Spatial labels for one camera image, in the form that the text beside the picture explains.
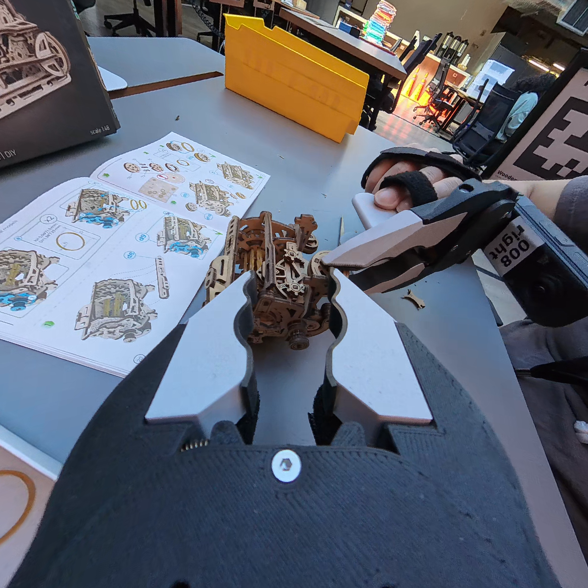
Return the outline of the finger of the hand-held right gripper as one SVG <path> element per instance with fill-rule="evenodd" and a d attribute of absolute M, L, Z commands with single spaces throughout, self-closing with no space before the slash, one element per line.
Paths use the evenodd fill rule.
<path fill-rule="evenodd" d="M 392 259 L 413 247 L 432 247 L 460 224 L 460 215 L 424 224 L 417 215 L 393 215 L 358 234 L 322 258 L 340 269 L 364 269 Z"/>
<path fill-rule="evenodd" d="M 357 270 L 351 281 L 366 294 L 385 293 L 437 272 L 440 264 L 441 259 L 426 264 L 420 257 L 382 258 L 371 264 L 356 261 L 351 264 Z"/>

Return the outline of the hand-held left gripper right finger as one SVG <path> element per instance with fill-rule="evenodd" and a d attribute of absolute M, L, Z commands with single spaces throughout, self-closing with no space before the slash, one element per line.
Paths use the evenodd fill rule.
<path fill-rule="evenodd" d="M 360 423 L 376 440 L 384 423 L 429 425 L 432 414 L 396 321 L 337 269 L 330 271 L 325 413 Z"/>

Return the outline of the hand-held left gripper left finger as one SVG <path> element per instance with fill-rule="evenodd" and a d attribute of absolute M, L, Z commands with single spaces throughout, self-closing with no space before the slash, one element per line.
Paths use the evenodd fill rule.
<path fill-rule="evenodd" d="M 187 322 L 145 418 L 192 422 L 205 437 L 220 421 L 252 440 L 258 417 L 254 357 L 256 275 L 246 271 Z"/>

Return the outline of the wooden mechanical model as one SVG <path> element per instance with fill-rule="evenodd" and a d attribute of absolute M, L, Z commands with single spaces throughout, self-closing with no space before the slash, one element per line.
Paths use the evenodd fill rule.
<path fill-rule="evenodd" d="M 210 264 L 205 279 L 210 303 L 242 273 L 256 275 L 257 302 L 253 303 L 254 329 L 249 343 L 264 338 L 286 339 L 292 350 L 309 346 L 309 338 L 329 327 L 329 278 L 309 277 L 308 263 L 318 250 L 314 217 L 302 214 L 292 224 L 259 217 L 234 216 L 228 226 L 224 254 Z"/>

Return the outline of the person's right forearm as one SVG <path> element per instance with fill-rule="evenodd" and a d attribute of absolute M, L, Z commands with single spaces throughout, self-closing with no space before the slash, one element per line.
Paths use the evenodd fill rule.
<path fill-rule="evenodd" d="M 571 239 L 587 239 L 587 176 L 533 182 L 527 197 Z"/>

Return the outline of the black model kit box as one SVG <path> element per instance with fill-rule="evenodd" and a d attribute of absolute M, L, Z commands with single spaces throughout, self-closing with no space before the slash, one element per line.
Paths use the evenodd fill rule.
<path fill-rule="evenodd" d="M 120 124 L 72 1 L 1 1 L 1 168 Z"/>

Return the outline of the person's right hand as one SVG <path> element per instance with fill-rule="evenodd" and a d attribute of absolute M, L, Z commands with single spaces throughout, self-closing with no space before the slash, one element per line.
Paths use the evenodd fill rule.
<path fill-rule="evenodd" d="M 364 191 L 374 195 L 375 205 L 383 210 L 402 212 L 413 207 L 412 197 L 405 187 L 382 188 L 383 179 L 404 172 L 420 172 L 433 185 L 437 198 L 448 196 L 460 185 L 458 178 L 450 177 L 439 168 L 424 166 L 408 159 L 391 158 L 379 162 L 366 179 Z"/>

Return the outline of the person's grey trousers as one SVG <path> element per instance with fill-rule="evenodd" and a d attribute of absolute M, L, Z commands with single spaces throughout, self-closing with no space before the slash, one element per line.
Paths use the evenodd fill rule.
<path fill-rule="evenodd" d="M 587 356 L 587 318 L 558 328 L 521 320 L 500 332 L 516 369 Z M 587 386 L 526 376 L 518 376 L 518 382 L 587 558 L 587 445 L 574 430 L 576 421 L 587 422 Z"/>

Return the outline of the printed tag placard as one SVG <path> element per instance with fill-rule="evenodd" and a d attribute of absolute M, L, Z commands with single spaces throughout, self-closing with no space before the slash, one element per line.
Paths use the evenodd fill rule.
<path fill-rule="evenodd" d="M 586 48 L 578 51 L 481 175 L 495 180 L 587 175 Z"/>

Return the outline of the black mesh office chair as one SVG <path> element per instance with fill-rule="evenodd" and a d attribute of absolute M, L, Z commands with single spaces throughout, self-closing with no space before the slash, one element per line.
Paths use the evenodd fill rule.
<path fill-rule="evenodd" d="M 466 125 L 455 133 L 452 146 L 465 165 L 478 167 L 489 157 L 483 152 L 496 138 L 520 95 L 521 92 L 495 84 L 477 114 L 470 116 Z"/>

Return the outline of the illustrated instruction booklet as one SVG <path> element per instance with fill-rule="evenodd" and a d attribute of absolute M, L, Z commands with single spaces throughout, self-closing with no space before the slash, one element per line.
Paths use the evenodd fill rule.
<path fill-rule="evenodd" d="M 1 224 L 1 340 L 127 375 L 269 177 L 170 133 L 40 195 Z"/>

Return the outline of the yellow plastic bin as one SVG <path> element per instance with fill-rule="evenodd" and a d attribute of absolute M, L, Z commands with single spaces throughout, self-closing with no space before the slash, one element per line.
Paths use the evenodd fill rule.
<path fill-rule="evenodd" d="M 335 142 L 355 133 L 367 73 L 261 18 L 224 19 L 228 89 Z"/>

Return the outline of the brown wooden desk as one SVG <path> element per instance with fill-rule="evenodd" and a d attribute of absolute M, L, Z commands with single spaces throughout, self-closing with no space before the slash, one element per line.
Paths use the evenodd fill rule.
<path fill-rule="evenodd" d="M 383 87 L 375 93 L 371 120 L 367 128 L 375 130 L 383 99 L 388 94 L 389 82 L 403 82 L 407 73 L 400 60 L 369 42 L 356 39 L 340 29 L 328 27 L 320 19 L 305 17 L 282 7 L 279 16 L 288 21 L 297 35 L 302 35 L 310 44 L 344 61 L 371 77 L 383 78 Z"/>

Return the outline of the white cardboard tray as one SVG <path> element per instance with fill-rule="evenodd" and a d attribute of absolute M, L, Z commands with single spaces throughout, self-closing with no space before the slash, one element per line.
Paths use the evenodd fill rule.
<path fill-rule="evenodd" d="M 62 464 L 1 427 L 1 470 L 24 472 L 32 478 L 36 497 L 28 518 L 11 538 L 1 545 L 1 584 L 7 582 L 28 550 Z M 27 502 L 25 484 L 12 476 L 1 477 L 1 536 L 19 519 Z"/>

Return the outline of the white rounded pad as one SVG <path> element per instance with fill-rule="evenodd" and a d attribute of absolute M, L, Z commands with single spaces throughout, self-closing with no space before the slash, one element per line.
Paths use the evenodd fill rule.
<path fill-rule="evenodd" d="M 107 92 L 119 91 L 128 87 L 128 83 L 126 80 L 124 80 L 124 78 L 112 73 L 111 71 L 106 70 L 100 66 L 98 66 L 98 71 Z"/>

